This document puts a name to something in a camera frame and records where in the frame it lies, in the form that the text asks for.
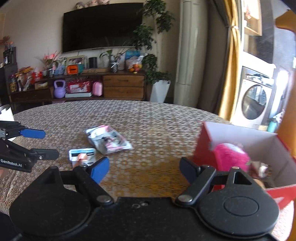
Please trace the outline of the pink white snack packet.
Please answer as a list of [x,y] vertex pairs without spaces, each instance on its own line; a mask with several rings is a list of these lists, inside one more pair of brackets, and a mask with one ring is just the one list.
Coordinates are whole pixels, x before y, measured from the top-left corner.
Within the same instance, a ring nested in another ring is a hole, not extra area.
[[132,144],[110,125],[101,125],[85,131],[90,144],[103,155],[132,150]]

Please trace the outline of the bag of oranges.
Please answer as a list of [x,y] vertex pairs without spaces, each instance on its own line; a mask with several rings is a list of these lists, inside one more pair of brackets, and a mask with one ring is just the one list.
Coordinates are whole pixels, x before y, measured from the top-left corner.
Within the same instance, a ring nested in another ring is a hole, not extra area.
[[147,53],[140,56],[133,56],[125,61],[126,69],[131,73],[138,73],[142,69],[143,59],[147,56]]

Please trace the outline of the glass vase with plant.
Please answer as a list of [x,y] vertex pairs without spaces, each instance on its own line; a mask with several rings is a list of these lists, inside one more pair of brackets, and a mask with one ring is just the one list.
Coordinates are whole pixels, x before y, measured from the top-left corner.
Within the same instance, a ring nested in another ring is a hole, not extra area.
[[126,53],[127,51],[119,51],[117,53],[113,53],[113,50],[106,50],[102,52],[99,57],[107,57],[108,58],[108,64],[109,64],[109,70],[112,73],[118,72],[119,62],[121,57]]

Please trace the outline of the pink fuzzy plush ball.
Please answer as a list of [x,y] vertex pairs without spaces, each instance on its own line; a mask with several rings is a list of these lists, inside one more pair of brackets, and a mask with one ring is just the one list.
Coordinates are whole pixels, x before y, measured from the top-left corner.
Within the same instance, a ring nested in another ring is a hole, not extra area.
[[239,146],[231,143],[218,144],[213,150],[219,171],[229,171],[238,167],[243,171],[249,170],[249,155]]

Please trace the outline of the tall potted plant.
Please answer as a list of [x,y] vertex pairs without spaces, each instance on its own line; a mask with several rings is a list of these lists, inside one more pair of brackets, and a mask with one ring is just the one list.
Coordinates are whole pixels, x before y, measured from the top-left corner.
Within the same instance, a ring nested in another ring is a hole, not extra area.
[[132,45],[144,53],[142,65],[146,73],[149,101],[164,103],[171,85],[168,72],[161,72],[161,41],[159,37],[167,33],[175,20],[173,13],[167,10],[165,1],[145,1],[139,11],[144,22],[133,31]]

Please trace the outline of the beige standing air conditioner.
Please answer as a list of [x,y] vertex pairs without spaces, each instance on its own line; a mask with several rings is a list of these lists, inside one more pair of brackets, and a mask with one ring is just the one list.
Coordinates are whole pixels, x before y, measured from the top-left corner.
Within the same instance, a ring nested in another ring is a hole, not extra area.
[[203,81],[208,39],[207,2],[180,1],[174,104],[195,108]]

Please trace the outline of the blue white small packet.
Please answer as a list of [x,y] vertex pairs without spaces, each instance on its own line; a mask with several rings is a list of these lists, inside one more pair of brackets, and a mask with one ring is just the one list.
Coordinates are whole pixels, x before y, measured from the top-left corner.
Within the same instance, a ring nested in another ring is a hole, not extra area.
[[91,166],[96,162],[96,150],[94,148],[71,149],[68,154],[73,168]]

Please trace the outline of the black television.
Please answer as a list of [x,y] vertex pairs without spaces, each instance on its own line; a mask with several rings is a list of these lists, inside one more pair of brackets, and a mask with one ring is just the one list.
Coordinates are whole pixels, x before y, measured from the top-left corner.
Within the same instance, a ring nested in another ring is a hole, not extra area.
[[142,24],[143,3],[118,3],[69,11],[63,15],[62,52],[132,46]]

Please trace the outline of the silver foil snack packet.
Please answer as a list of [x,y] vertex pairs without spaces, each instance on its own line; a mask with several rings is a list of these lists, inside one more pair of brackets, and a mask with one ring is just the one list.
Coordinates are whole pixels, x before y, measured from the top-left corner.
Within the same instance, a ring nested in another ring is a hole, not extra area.
[[251,161],[248,174],[254,179],[265,180],[272,176],[273,169],[261,161]]

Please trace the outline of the pink small case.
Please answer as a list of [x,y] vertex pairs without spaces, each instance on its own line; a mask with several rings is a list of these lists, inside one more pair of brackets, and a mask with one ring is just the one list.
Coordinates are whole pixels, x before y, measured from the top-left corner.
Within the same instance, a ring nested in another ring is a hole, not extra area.
[[102,96],[103,95],[103,84],[100,81],[93,83],[92,94],[94,96]]

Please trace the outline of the teal spray bottle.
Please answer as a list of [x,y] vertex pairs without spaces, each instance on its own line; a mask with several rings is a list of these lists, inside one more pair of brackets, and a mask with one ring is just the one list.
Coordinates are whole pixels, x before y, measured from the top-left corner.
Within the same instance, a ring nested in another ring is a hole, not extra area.
[[278,122],[276,121],[275,118],[272,118],[271,121],[269,122],[267,131],[269,133],[274,133],[276,131],[276,129],[277,129],[277,126],[278,126]]

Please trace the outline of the black speaker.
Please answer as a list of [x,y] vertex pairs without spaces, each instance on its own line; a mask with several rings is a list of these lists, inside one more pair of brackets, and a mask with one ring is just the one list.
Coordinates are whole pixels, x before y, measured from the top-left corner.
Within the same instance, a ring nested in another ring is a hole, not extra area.
[[90,57],[90,58],[88,58],[88,61],[89,61],[89,68],[90,69],[97,68],[97,57]]

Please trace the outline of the photo frame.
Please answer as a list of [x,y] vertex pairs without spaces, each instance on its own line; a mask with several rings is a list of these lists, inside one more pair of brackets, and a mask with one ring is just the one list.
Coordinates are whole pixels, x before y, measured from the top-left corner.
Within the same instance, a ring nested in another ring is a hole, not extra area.
[[66,66],[73,64],[82,64],[84,69],[87,68],[87,57],[85,55],[67,57]]

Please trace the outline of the purple kettlebell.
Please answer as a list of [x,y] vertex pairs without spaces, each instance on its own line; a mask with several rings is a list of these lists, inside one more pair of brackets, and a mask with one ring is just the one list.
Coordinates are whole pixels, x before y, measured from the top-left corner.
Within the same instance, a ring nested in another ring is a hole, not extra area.
[[53,95],[57,99],[64,98],[66,94],[66,81],[65,80],[55,80],[54,81],[54,92]]

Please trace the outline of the wooden tv cabinet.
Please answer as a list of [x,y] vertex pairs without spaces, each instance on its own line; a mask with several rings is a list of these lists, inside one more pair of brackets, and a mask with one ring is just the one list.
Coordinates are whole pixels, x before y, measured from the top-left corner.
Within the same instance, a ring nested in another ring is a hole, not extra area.
[[76,100],[144,100],[145,73],[82,73],[36,81],[26,91],[9,94],[11,103]]

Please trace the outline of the white washing machine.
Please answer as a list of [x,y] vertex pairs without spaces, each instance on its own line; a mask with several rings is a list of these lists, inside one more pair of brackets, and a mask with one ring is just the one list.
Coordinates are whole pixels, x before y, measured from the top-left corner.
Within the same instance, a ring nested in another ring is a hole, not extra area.
[[246,128],[259,128],[271,98],[273,84],[272,78],[243,67],[238,101],[231,123]]

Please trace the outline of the red gift box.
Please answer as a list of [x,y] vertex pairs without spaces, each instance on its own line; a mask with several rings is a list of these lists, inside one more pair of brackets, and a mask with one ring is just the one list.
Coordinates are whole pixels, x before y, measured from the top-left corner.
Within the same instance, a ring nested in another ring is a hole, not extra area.
[[66,98],[92,96],[92,82],[85,78],[76,78],[66,83]]

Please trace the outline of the red cardboard box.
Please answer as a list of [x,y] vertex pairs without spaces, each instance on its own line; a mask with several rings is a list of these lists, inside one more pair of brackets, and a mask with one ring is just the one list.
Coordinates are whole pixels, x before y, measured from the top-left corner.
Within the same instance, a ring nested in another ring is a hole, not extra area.
[[259,163],[271,167],[270,188],[267,192],[277,202],[280,209],[295,201],[295,157],[276,133],[251,128],[204,122],[194,151],[193,161],[198,165],[209,165],[218,171],[228,171],[229,162],[218,154],[217,147],[232,144],[234,149],[241,147],[243,156],[253,161],[253,165],[239,166],[254,170]]

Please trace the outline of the yellow curtain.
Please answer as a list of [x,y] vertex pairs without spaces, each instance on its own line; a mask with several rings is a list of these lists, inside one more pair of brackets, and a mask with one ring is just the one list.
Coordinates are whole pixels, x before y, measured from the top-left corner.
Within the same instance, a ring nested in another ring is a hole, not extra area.
[[230,121],[235,113],[237,98],[239,94],[239,54],[241,35],[239,31],[239,18],[236,1],[224,1],[226,15],[229,25],[229,51],[227,57],[227,68],[225,82],[219,109],[219,116]]

